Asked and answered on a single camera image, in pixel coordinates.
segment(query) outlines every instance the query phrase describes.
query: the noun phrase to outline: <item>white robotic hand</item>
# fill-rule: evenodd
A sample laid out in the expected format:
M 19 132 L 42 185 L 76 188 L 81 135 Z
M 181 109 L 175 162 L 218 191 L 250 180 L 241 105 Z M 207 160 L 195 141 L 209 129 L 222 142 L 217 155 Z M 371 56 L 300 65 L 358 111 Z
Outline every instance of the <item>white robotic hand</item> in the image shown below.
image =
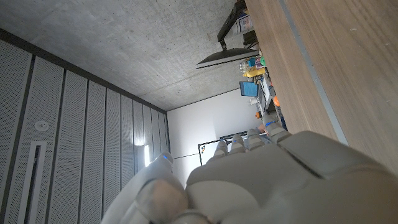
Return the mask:
M 140 170 L 106 211 L 102 223 L 170 223 L 188 208 L 181 183 L 171 173 L 172 156 L 163 152 Z

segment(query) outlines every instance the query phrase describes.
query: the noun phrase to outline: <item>yellow object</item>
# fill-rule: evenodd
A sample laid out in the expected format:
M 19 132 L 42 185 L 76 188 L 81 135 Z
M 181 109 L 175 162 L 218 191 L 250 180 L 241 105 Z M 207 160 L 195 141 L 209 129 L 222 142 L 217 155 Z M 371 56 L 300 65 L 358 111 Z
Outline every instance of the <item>yellow object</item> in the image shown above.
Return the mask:
M 258 75 L 262 75 L 265 72 L 266 72 L 265 68 L 256 69 L 256 67 L 253 67 L 253 68 L 249 68 L 248 71 L 243 74 L 243 76 L 251 78 L 251 77 L 258 76 Z

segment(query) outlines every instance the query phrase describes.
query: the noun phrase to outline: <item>orange object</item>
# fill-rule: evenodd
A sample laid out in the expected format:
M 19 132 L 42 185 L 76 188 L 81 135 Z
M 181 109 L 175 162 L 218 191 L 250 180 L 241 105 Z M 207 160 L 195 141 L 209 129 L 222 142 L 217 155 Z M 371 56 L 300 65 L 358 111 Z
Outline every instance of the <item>orange object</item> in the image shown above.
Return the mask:
M 260 112 L 257 112 L 256 113 L 256 115 L 254 115 L 257 119 L 260 119 L 261 118 L 261 114 L 260 114 Z
M 280 105 L 279 105 L 278 96 L 275 96 L 275 97 L 274 97 L 274 104 L 275 104 L 275 106 L 280 106 Z

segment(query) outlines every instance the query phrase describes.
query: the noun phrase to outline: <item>computer monitor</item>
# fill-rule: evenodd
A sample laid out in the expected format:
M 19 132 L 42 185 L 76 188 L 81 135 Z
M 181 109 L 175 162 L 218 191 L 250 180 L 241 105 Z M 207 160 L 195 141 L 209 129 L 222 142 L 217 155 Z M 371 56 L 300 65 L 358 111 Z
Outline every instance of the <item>computer monitor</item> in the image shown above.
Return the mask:
M 254 82 L 239 82 L 241 86 L 242 96 L 257 96 L 259 92 L 259 85 Z
M 214 53 L 209 57 L 207 57 L 206 59 L 204 59 L 203 61 L 199 62 L 197 64 L 197 69 L 210 67 L 213 65 L 219 65 L 222 63 L 233 62 L 236 60 L 243 60 L 245 58 L 255 57 L 259 54 L 260 52 L 258 50 L 251 50 L 251 49 L 236 48 L 236 49 L 223 50 L 221 52 Z

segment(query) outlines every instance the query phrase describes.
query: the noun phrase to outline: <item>white wall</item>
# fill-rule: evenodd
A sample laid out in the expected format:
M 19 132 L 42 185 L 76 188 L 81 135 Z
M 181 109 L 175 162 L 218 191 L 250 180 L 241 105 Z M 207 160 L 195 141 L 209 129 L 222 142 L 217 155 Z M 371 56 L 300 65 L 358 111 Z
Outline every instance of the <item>white wall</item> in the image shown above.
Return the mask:
M 200 143 L 258 127 L 261 120 L 254 117 L 257 108 L 249 105 L 249 99 L 241 96 L 241 90 L 233 90 L 167 112 L 173 157 L 198 153 Z M 173 173 L 185 185 L 189 173 L 198 166 L 198 155 L 176 159 Z

